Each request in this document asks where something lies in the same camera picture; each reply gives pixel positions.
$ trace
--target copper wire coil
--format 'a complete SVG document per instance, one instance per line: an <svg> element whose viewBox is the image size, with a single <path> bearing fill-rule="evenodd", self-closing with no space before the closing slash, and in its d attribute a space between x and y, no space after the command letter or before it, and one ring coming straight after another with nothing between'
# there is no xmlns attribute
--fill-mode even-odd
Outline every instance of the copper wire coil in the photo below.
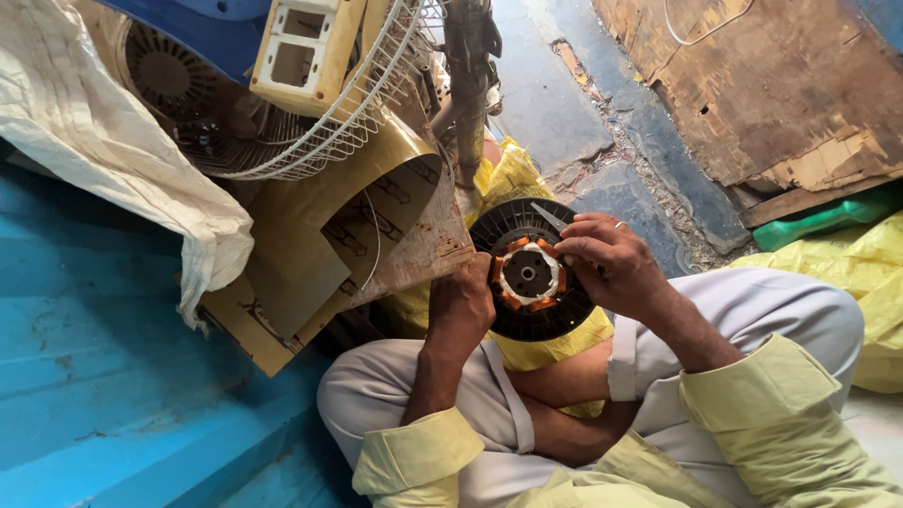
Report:
<svg viewBox="0 0 903 508"><path fill-rule="evenodd" d="M555 250L555 247L552 247L552 245L549 242L547 242L541 238L536 239L536 245L538 245L539 248L542 249L543 252L548 254L549 257L552 259L558 259L558 257L561 256L561 254L557 250Z"/></svg>
<svg viewBox="0 0 903 508"><path fill-rule="evenodd" d="M508 254L508 253L514 252L515 250L520 249L521 247L524 247L527 243L530 243L530 239L528 237L519 238L519 239L514 240L511 243L507 244L505 247L503 247L501 253Z"/></svg>
<svg viewBox="0 0 903 508"><path fill-rule="evenodd" d="M520 303L520 300L515 298L513 295L508 293L506 290L502 289L502 293L498 295L499 298L505 300L505 302L514 308L514 310L519 310L520 307L524 306L524 304Z"/></svg>
<svg viewBox="0 0 903 508"><path fill-rule="evenodd" d="M533 302L532 304L526 306L526 310L529 312L536 312L544 308L551 307L556 303L558 303L558 301L555 300L554 296L549 296L548 298L543 298L538 302Z"/></svg>
<svg viewBox="0 0 903 508"><path fill-rule="evenodd" d="M558 292L563 293L567 290L567 268L564 265L558 267Z"/></svg>
<svg viewBox="0 0 903 508"><path fill-rule="evenodd" d="M503 259L501 256L496 256L492 260L492 278L489 280L492 284L501 284L502 282L502 263Z"/></svg>

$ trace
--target fan stand pole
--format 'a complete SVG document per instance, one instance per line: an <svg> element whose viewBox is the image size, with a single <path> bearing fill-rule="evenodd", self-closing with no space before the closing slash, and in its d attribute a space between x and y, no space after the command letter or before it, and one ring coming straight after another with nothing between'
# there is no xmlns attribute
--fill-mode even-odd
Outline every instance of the fan stand pole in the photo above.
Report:
<svg viewBox="0 0 903 508"><path fill-rule="evenodd" d="M449 0L445 18L445 54L455 105L458 170L455 184L473 188L473 175L483 158L489 55L501 56L501 37L492 21L491 0Z"/></svg>

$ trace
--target white wire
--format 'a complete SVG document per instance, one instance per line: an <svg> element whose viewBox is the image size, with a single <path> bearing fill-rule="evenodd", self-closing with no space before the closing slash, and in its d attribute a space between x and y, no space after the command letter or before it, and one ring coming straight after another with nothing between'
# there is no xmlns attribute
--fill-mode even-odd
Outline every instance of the white wire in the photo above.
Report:
<svg viewBox="0 0 903 508"><path fill-rule="evenodd" d="M739 14L735 15L734 17L732 17L731 19L727 20L726 22L724 22L724 23L722 23L722 24L719 24L718 26L712 28L710 31L706 32L706 33L705 33L702 37L700 37L699 39L696 39L696 40L693 41L693 42L687 42L687 41L681 39L680 37L678 37L678 36L677 36L677 33L675 33L675 29L671 27L671 17L668 16L668 0L662 0L662 3L665 5L665 23L668 25L668 31L671 32L671 35L674 36L674 38L675 38L676 41L678 41L679 43L683 44L684 46L692 46L692 45L696 44L697 42L701 41L702 39L705 39L705 38L708 37L709 35L712 35L713 33L718 32L725 24L728 24L728 23L730 23L731 21L733 21L733 20L739 18L740 16L744 15L745 13L747 13L747 11L749 10L749 8L752 7L752 5L753 5L755 2L756 2L756 0L749 0L749 3L746 4L746 7L745 7L742 11L740 11Z"/></svg>
<svg viewBox="0 0 903 508"><path fill-rule="evenodd" d="M370 279L373 278L373 273L377 271L377 265L379 264L379 251L383 248L383 242L380 239L382 232L379 230L379 218L377 217L377 209L373 208L373 202L370 201L370 194L367 193L367 189L364 189L364 196L367 197L367 202L370 203L370 211L373 213L373 223L377 225L377 260L373 261L373 269L370 270L370 275L367 276L367 281L364 282L364 285L361 286L358 291L363 291L364 287L367 287L367 284L369 284Z"/></svg>

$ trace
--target yellow sack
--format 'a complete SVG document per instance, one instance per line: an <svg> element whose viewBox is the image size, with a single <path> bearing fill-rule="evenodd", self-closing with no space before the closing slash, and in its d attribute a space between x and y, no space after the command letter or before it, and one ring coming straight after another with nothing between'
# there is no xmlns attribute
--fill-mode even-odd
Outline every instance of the yellow sack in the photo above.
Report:
<svg viewBox="0 0 903 508"><path fill-rule="evenodd" d="M498 166L483 159L474 177L476 191L471 198L476 209L464 217L469 227L485 211L497 204L520 197L537 197L554 200L554 194L545 185L530 156L513 139L506 137L501 143L502 158ZM430 299L429 284L411 287L379 300L389 314L393 327L402 338L422 339L426 334L427 307ZM590 349L614 333L614 326L601 308L569 334L541 343L522 343L489 332L486 339L494 339L502 352L505 368L511 371L532 371L559 362L581 351ZM563 411L578 417L594 417L602 409L602 401L564 408Z"/></svg>
<svg viewBox="0 0 903 508"><path fill-rule="evenodd" d="M768 267L810 275L850 293L865 315L865 344L853 384L903 391L903 212L877 226L798 240L731 267Z"/></svg>

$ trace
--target green plastic container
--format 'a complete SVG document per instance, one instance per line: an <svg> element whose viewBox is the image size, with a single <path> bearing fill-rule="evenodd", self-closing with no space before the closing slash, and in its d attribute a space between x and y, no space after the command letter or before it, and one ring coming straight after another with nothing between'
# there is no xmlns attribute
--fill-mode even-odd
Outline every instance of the green plastic container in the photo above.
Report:
<svg viewBox="0 0 903 508"><path fill-rule="evenodd" d="M774 252L812 233L831 233L878 221L903 209L901 182L885 183L772 221L752 232L765 252Z"/></svg>

